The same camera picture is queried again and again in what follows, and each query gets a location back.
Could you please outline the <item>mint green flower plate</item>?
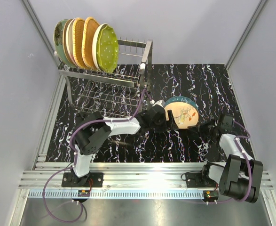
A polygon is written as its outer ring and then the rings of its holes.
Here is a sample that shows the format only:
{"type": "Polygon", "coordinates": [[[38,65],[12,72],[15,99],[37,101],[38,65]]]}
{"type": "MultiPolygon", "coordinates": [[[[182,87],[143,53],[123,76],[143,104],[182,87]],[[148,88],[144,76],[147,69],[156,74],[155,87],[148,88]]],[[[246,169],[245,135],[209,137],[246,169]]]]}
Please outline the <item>mint green flower plate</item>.
{"type": "Polygon", "coordinates": [[[61,61],[64,62],[65,64],[68,63],[68,60],[63,50],[63,29],[66,22],[67,22],[67,19],[63,19],[59,21],[56,24],[54,33],[53,33],[53,42],[54,42],[56,53],[58,57],[61,59],[61,61]]]}

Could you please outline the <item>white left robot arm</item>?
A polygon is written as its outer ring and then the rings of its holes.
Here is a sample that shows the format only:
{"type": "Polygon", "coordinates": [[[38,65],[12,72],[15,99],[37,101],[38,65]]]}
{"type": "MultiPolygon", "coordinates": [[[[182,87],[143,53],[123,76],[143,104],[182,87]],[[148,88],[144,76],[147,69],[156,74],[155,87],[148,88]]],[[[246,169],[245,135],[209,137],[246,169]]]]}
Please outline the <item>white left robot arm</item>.
{"type": "Polygon", "coordinates": [[[171,110],[154,105],[149,110],[135,113],[125,118],[102,116],[100,113],[77,113],[76,128],[70,139],[74,149],[74,163],[70,172],[65,172],[62,187],[91,186],[102,173],[92,173],[90,162],[108,137],[116,135],[135,135],[149,130],[161,133],[177,130],[175,118],[171,110]]]}

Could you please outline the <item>wooden plate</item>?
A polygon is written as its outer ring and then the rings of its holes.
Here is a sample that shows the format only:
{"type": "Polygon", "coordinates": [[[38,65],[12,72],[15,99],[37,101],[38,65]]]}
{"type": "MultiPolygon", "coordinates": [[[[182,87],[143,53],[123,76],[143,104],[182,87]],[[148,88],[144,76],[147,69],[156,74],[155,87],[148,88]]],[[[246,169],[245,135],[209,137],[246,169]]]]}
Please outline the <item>wooden plate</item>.
{"type": "Polygon", "coordinates": [[[86,65],[82,57],[84,23],[85,20],[83,18],[77,17],[74,19],[72,25],[73,56],[76,65],[80,68],[86,68],[86,65]]]}

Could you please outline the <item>cream round plate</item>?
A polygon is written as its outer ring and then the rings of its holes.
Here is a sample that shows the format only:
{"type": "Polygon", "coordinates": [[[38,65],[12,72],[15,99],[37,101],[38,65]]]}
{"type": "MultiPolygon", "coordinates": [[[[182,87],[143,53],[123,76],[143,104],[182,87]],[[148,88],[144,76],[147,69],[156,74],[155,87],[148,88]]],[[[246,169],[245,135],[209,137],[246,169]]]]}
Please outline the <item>cream round plate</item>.
{"type": "Polygon", "coordinates": [[[94,37],[93,37],[93,42],[92,42],[92,56],[93,56],[93,62],[97,68],[98,71],[100,71],[100,67],[98,65],[98,62],[97,62],[97,51],[96,51],[96,48],[97,48],[97,40],[98,40],[98,35],[100,33],[100,31],[102,30],[102,28],[105,28],[106,26],[108,26],[108,24],[104,23],[104,24],[101,24],[95,31],[94,33],[94,37]]]}

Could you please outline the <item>cream and pink plate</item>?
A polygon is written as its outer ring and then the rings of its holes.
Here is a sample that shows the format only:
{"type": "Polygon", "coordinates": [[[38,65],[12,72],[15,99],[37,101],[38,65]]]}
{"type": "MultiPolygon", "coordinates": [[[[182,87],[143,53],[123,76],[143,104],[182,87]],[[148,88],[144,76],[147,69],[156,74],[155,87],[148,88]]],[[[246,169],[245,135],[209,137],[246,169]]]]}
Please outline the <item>cream and pink plate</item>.
{"type": "Polygon", "coordinates": [[[73,37],[72,26],[73,26],[74,21],[75,21],[75,19],[72,19],[66,29],[66,47],[67,47],[67,52],[68,52],[68,55],[69,55],[72,63],[76,66],[76,62],[75,62],[74,56],[73,56],[73,40],[72,40],[72,37],[73,37]]]}

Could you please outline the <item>yellow green plate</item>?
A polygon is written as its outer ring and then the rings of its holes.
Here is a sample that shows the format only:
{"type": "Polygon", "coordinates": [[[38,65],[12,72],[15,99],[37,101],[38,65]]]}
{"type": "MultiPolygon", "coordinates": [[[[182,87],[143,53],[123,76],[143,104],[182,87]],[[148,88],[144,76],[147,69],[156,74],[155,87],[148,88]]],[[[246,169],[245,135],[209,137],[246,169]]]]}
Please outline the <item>yellow green plate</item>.
{"type": "Polygon", "coordinates": [[[118,39],[114,29],[102,24],[96,42],[96,60],[101,71],[113,73],[118,63],[118,39]]]}

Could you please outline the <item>peach bird plate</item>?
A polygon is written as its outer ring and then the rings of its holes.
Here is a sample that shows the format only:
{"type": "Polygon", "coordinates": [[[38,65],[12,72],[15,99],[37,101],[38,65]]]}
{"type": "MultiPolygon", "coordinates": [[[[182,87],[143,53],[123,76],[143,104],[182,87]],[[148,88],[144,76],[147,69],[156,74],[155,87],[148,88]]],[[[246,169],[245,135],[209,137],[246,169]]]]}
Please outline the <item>peach bird plate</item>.
{"type": "Polygon", "coordinates": [[[168,110],[171,110],[174,121],[179,129],[187,129],[198,124],[198,110],[185,102],[173,102],[165,107],[166,119],[169,120],[168,110]]]}
{"type": "Polygon", "coordinates": [[[68,66],[73,66],[72,64],[72,60],[68,54],[68,51],[67,51],[67,45],[66,45],[66,30],[67,30],[67,27],[69,25],[69,23],[71,22],[71,19],[68,19],[63,27],[63,50],[64,50],[64,54],[66,56],[66,59],[67,59],[67,65],[68,66]]]}

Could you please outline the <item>teal scalloped plate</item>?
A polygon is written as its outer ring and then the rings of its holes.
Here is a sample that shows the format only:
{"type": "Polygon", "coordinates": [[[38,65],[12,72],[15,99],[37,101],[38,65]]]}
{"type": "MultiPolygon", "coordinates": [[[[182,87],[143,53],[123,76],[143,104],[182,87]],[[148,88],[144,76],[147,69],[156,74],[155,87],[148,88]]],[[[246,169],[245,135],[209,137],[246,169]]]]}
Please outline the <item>teal scalloped plate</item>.
{"type": "Polygon", "coordinates": [[[171,103],[175,103],[175,102],[181,102],[181,103],[187,103],[191,106],[193,106],[195,109],[198,109],[198,106],[197,104],[192,101],[190,98],[188,97],[183,97],[183,96],[178,96],[178,97],[171,97],[169,98],[166,102],[165,102],[165,105],[164,107],[166,107],[168,104],[171,104],[171,103]]]}

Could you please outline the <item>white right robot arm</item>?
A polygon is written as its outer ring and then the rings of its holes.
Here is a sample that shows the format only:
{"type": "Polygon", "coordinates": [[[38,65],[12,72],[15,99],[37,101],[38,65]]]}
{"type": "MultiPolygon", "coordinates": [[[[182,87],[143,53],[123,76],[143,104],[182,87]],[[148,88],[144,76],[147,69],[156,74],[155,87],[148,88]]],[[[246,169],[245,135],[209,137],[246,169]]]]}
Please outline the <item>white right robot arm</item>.
{"type": "Polygon", "coordinates": [[[255,203],[260,193],[263,164],[251,157],[240,142],[242,138],[249,139],[250,134],[237,134],[235,126],[241,124],[233,116],[221,114],[218,120],[191,127],[203,139],[222,149],[227,161],[225,165],[208,162],[200,171],[182,174],[181,179],[187,187],[215,187],[223,196],[238,202],[255,203]]]}

